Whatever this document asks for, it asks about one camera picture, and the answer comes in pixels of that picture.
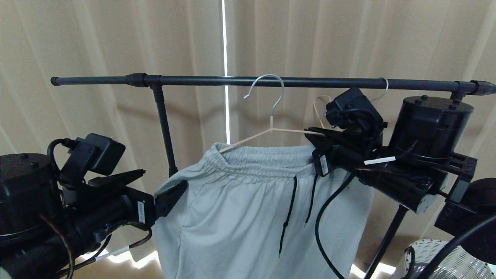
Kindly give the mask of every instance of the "black drawstring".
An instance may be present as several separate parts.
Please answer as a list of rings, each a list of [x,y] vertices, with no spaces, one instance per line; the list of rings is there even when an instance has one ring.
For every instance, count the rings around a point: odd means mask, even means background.
[[[317,178],[318,178],[318,174],[315,174],[315,178],[313,179],[313,187],[311,189],[311,199],[310,199],[309,214],[307,216],[307,219],[305,220],[304,227],[307,225],[307,223],[309,222],[309,219],[310,219],[311,208],[313,207],[313,195],[315,194],[315,185],[317,184]]]
[[[286,222],[284,222],[284,224],[282,225],[281,242],[279,243],[279,257],[281,257],[282,241],[284,239],[284,232],[286,231],[286,227],[289,224],[289,217],[291,217],[291,211],[293,210],[293,203],[295,202],[296,186],[298,184],[298,179],[296,178],[296,176],[293,179],[295,180],[295,185],[293,187],[293,195],[291,196],[291,203],[289,204],[288,217],[286,217]]]

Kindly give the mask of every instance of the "black clothes rack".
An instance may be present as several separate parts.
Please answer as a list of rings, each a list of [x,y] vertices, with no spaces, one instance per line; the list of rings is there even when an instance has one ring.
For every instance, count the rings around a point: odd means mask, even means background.
[[[148,75],[145,73],[132,73],[126,76],[87,76],[87,77],[52,77],[54,86],[71,84],[127,84],[136,87],[150,87],[157,104],[162,136],[164,138],[167,161],[169,163],[169,176],[178,169],[174,159],[171,134],[165,108],[163,85],[187,86],[251,86],[256,76],[165,76]],[[320,78],[320,77],[282,77],[286,87],[307,88],[351,88],[384,89],[384,78]],[[389,89],[447,91],[451,92],[451,99],[461,101],[465,95],[489,95],[496,92],[496,85],[486,81],[441,81],[417,79],[388,79]],[[256,86],[279,87],[281,84],[275,78],[260,80]],[[366,279],[370,279],[377,265],[382,259],[387,247],[399,228],[407,209],[399,206],[389,229],[383,238],[380,247],[367,270]]]

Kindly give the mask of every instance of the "horizontal rod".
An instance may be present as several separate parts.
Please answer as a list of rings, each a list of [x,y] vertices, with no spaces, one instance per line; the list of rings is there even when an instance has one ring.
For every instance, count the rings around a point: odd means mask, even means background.
[[[256,76],[166,76],[134,73],[127,76],[87,76],[87,77],[52,77],[53,85],[68,84],[128,84],[145,87],[152,84],[189,85],[189,86],[251,86]],[[321,77],[282,77],[286,87],[314,88],[371,88],[386,87],[383,78],[321,78]],[[441,81],[417,79],[388,79],[389,89],[426,90],[426,91],[462,91],[466,94],[477,91],[477,84],[469,81]],[[280,83],[274,78],[260,80],[256,86],[278,87]]]

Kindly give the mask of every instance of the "curtain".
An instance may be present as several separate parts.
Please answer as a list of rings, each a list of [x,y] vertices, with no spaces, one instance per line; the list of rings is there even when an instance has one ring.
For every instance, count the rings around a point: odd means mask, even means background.
[[[496,2],[480,1],[226,1],[228,75],[385,77],[487,80],[496,77]],[[154,193],[167,179],[167,160],[150,89],[126,85],[53,87],[51,76],[223,75],[222,3],[185,1],[0,0],[0,153],[40,152],[56,138],[88,133],[126,145],[116,173],[143,168],[131,186]],[[280,88],[229,87],[231,142],[267,129]],[[319,126],[312,104],[341,89],[286,88],[275,126]],[[164,86],[178,167],[196,163],[216,141],[226,141],[224,88]],[[370,98],[382,90],[364,89]],[[388,143],[404,97],[446,92],[390,90],[374,102],[389,122]],[[469,96],[471,116],[457,152],[479,158],[476,178],[492,176],[496,155],[494,96]],[[322,115],[325,102],[317,101]],[[301,135],[273,133],[254,146],[308,144]],[[67,158],[62,147],[57,159]],[[433,228],[440,200],[422,215],[408,213],[384,261],[419,237],[447,239]],[[376,192],[358,251],[363,270],[397,204]],[[109,250],[143,237],[117,231]],[[152,243],[132,251],[138,261]]]

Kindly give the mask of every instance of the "hanger hook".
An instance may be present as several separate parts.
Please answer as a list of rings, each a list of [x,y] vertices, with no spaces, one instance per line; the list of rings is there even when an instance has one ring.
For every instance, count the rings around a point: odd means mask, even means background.
[[[248,98],[251,95],[251,92],[253,91],[253,88],[255,87],[255,84],[260,79],[262,79],[264,77],[267,77],[267,76],[275,77],[281,83],[281,95],[279,96],[279,99],[277,99],[276,103],[272,106],[272,110],[270,111],[270,116],[271,117],[274,117],[274,109],[276,108],[277,104],[279,104],[279,102],[282,100],[282,97],[284,96],[284,81],[278,75],[272,74],[272,73],[268,73],[268,74],[264,74],[264,75],[261,75],[261,76],[257,77],[253,81],[253,83],[251,84],[251,87],[249,88],[248,94],[245,97],[243,97],[243,99]]]
[[[389,90],[389,80],[387,80],[387,78],[385,77],[381,77],[382,79],[384,79],[386,81],[386,89],[384,90],[384,92],[381,94],[381,96],[375,98],[375,99],[372,99],[371,102],[374,102],[374,101],[377,101],[379,100],[380,98],[384,97],[384,95],[386,95],[386,92]]]

